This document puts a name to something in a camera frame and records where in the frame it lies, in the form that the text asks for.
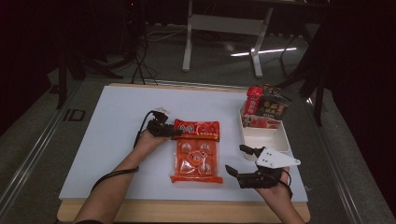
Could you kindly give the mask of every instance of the white box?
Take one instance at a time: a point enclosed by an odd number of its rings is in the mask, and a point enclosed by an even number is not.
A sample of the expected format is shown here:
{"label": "white box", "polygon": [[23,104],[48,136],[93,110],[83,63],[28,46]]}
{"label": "white box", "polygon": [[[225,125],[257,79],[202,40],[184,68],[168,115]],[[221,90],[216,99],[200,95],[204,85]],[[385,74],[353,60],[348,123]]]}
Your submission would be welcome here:
{"label": "white box", "polygon": [[[289,140],[282,121],[280,121],[276,129],[244,128],[242,125],[242,112],[243,109],[240,111],[239,124],[245,146],[252,148],[268,147],[279,152],[287,152],[290,150]],[[245,158],[250,161],[257,160],[254,154],[248,155],[245,153]]]}

